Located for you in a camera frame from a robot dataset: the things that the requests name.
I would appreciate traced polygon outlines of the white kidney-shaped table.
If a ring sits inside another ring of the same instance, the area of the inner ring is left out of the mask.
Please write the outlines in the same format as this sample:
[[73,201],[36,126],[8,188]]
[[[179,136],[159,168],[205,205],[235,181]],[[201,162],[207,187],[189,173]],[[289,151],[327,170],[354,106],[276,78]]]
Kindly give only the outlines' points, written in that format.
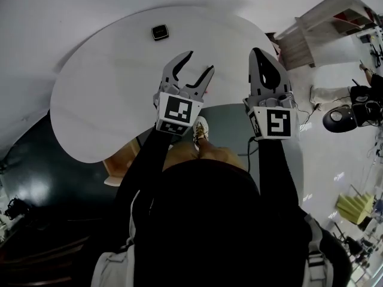
[[[154,41],[151,28],[166,25],[169,37]],[[61,147],[83,163],[97,163],[154,126],[153,96],[163,68],[193,51],[179,84],[193,84],[214,65],[206,107],[237,104],[250,92],[248,57],[258,47],[275,50],[254,23],[207,8],[156,8],[100,30],[66,62],[53,88],[50,116]]]

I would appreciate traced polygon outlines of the black floor equipment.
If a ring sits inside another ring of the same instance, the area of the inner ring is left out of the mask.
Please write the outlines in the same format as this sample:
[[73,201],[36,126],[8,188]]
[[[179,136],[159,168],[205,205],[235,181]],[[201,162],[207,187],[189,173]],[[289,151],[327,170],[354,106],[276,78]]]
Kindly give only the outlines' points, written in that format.
[[25,216],[30,212],[31,207],[25,203],[23,200],[15,197],[10,200],[10,202],[7,205],[7,209],[5,210],[4,214],[7,216],[10,220],[14,220],[18,216]]

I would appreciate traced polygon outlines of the person's right forearm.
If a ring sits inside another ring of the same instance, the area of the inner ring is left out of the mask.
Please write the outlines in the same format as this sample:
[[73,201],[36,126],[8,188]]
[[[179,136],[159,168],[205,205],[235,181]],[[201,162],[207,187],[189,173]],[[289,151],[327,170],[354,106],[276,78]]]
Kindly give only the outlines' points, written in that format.
[[299,199],[281,141],[259,141],[259,175],[263,204],[282,214],[298,210]]

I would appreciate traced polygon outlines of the person's black top torso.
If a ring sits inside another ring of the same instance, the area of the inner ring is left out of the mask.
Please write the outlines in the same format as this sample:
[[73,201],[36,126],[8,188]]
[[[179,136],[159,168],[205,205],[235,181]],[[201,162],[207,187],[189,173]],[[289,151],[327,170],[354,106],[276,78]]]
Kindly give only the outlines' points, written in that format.
[[248,172],[217,160],[162,170],[103,226],[74,264],[75,287],[347,287],[351,276],[305,211],[274,212]]

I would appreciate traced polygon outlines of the pink box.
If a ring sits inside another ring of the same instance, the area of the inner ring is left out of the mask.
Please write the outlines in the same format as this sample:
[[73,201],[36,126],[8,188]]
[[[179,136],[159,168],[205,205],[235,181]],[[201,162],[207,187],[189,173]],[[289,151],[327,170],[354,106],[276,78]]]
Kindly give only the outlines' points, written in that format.
[[278,45],[277,40],[275,39],[275,32],[266,32],[266,36],[269,39],[269,41],[271,42],[271,44],[275,50],[277,60],[279,61],[279,63],[283,64],[282,56],[281,56],[281,48]]

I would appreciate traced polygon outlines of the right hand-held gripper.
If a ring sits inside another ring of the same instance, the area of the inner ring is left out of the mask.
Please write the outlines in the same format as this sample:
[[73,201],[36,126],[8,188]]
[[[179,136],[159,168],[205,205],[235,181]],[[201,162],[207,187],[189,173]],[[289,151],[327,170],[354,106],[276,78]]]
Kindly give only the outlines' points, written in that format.
[[[254,139],[286,140],[298,129],[296,105],[290,91],[287,71],[280,62],[261,48],[249,54],[251,95],[243,99],[254,131]],[[255,103],[255,96],[280,95]]]

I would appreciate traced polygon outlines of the person's leg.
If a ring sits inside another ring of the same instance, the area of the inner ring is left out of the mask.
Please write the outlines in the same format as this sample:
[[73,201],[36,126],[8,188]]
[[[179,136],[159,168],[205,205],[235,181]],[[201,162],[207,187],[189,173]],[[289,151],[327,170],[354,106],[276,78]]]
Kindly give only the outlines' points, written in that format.
[[230,149],[226,147],[216,147],[205,137],[199,138],[197,140],[197,145],[199,146],[199,158],[217,160],[246,170],[246,167],[239,156]]
[[199,153],[193,143],[178,142],[167,152],[163,165],[163,171],[174,165],[195,160],[198,157]]

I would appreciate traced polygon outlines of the person's left forearm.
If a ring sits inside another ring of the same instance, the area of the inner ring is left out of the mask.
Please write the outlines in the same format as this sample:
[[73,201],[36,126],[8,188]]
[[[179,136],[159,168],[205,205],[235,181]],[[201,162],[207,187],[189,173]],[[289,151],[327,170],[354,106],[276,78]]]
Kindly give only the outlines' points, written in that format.
[[161,174],[173,135],[153,129],[128,168],[113,203],[113,217],[130,214],[130,203],[138,190],[150,187]]

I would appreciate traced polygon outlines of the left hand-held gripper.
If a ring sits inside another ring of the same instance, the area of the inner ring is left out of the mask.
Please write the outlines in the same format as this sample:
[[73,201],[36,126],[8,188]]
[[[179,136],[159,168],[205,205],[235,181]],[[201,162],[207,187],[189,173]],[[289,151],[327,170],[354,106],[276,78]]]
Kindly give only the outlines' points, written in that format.
[[214,65],[206,68],[194,84],[178,87],[178,73],[190,60],[193,51],[185,51],[163,68],[161,85],[153,96],[156,108],[156,130],[184,135],[192,127],[203,107],[203,96],[214,75]]

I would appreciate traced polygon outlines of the person's right white shoe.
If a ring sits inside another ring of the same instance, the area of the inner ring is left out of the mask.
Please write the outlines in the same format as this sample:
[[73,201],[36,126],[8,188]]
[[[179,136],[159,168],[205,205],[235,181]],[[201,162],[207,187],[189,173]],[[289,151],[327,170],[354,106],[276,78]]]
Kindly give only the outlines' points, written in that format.
[[196,150],[199,150],[199,140],[208,141],[209,126],[207,120],[203,116],[198,116],[193,124],[193,142]]

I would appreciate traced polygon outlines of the black round stool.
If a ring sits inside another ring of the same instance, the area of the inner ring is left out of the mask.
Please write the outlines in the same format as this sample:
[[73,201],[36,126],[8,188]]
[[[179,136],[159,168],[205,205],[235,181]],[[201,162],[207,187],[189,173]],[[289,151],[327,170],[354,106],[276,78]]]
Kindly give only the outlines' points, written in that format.
[[338,106],[326,112],[323,116],[323,126],[332,133],[345,133],[358,127],[349,105]]

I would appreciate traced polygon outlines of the person's right leg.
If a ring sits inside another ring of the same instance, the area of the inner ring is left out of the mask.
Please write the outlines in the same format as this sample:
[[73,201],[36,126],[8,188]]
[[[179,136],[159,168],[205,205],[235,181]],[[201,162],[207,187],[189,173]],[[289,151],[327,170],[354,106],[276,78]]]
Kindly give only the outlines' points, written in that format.
[[199,158],[217,160],[246,170],[246,167],[239,156],[230,149],[226,147],[216,147],[205,137],[199,138],[197,140],[197,145],[199,146]]

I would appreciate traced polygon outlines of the small black square device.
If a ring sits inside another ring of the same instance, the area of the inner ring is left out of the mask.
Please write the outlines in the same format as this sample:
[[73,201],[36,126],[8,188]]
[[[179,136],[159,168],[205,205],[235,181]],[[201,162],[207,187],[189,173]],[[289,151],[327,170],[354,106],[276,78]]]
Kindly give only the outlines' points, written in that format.
[[154,41],[161,41],[169,37],[169,30],[166,25],[158,25],[151,28],[151,34]]

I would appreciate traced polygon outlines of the wooden shelf unit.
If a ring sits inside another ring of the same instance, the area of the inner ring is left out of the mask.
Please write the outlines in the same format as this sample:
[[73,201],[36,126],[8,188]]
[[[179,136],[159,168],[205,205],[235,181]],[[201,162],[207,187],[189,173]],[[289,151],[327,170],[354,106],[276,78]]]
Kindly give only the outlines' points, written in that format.
[[286,70],[358,60],[351,36],[381,24],[362,0],[323,0],[276,38]]

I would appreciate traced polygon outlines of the person's left leg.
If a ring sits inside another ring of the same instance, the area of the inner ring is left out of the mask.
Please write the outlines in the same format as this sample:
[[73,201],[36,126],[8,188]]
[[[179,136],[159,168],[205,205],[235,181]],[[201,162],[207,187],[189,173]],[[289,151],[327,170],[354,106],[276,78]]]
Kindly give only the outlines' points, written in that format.
[[178,142],[167,152],[163,165],[163,171],[174,165],[195,160],[198,157],[199,153],[193,143]]

